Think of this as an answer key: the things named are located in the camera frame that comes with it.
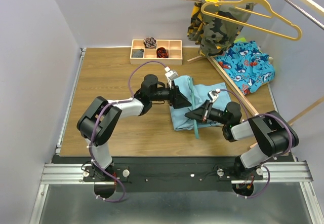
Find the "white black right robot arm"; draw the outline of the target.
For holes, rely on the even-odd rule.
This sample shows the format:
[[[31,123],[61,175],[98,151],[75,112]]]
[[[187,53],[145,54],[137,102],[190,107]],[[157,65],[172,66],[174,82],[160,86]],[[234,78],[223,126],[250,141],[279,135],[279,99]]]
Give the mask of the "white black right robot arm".
[[[252,136],[255,138],[256,146],[237,156],[232,166],[221,166],[218,170],[236,179],[245,179],[270,158],[286,154],[299,144],[297,133],[275,110],[242,122],[238,103],[231,101],[224,110],[219,110],[213,108],[212,103],[206,100],[202,106],[187,112],[185,117],[203,124],[222,124],[223,136],[230,142]]]

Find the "light blue trousers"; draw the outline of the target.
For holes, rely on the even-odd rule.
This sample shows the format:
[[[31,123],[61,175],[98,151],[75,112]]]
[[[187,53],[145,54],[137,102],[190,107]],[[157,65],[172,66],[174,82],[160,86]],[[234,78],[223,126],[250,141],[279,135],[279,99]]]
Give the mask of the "light blue trousers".
[[[180,92],[187,97],[188,101],[191,102],[191,96],[190,96],[191,91],[188,86],[189,77],[190,76],[180,76],[174,80],[174,83],[176,86],[179,87]],[[214,85],[197,84],[194,86],[196,89],[196,108],[201,106],[206,100],[209,99],[207,95],[209,91],[215,90],[217,88],[227,89],[224,82],[214,84]],[[216,102],[213,103],[213,108],[224,110],[226,104],[229,103],[230,101],[231,99],[228,92],[221,92]],[[174,109],[173,107],[170,107],[171,119],[172,119],[174,130],[181,131],[181,130],[194,129],[193,120],[185,117],[185,113],[189,112],[190,110],[192,110],[192,106],[181,108],[181,109]],[[220,125],[220,123],[210,123],[210,122],[211,121],[208,121],[206,124],[197,123],[198,128]]]

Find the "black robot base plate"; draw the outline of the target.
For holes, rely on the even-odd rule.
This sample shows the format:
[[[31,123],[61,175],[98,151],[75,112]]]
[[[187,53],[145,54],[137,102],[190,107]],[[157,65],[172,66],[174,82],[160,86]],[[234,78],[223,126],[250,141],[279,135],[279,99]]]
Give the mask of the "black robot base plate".
[[[83,180],[95,183],[102,196],[113,192],[236,191],[250,196],[253,183],[263,179],[257,166],[244,170],[235,157],[114,157],[103,173],[97,166],[82,166]]]

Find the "teal plastic hanger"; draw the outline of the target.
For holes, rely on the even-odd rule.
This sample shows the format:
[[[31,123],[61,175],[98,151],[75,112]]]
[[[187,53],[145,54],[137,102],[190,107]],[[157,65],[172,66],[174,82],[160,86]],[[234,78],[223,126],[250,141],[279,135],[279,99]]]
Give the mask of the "teal plastic hanger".
[[[192,105],[192,110],[196,109],[196,89],[194,86],[194,80],[192,77],[188,78],[188,86],[191,91],[191,105]],[[198,131],[198,124],[197,120],[193,119],[193,126],[194,126],[194,135],[196,139],[199,139],[199,131]]]

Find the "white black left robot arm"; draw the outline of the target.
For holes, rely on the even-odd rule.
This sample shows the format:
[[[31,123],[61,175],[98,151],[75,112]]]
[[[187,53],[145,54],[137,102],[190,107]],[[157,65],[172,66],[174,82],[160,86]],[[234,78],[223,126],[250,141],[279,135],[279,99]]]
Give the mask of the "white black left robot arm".
[[[148,74],[133,97],[107,100],[98,96],[79,119],[76,127],[87,140],[93,170],[101,181],[118,180],[112,171],[113,160],[108,141],[119,119],[142,116],[152,108],[155,101],[167,102],[174,109],[191,106],[174,81],[164,84],[156,75]]]

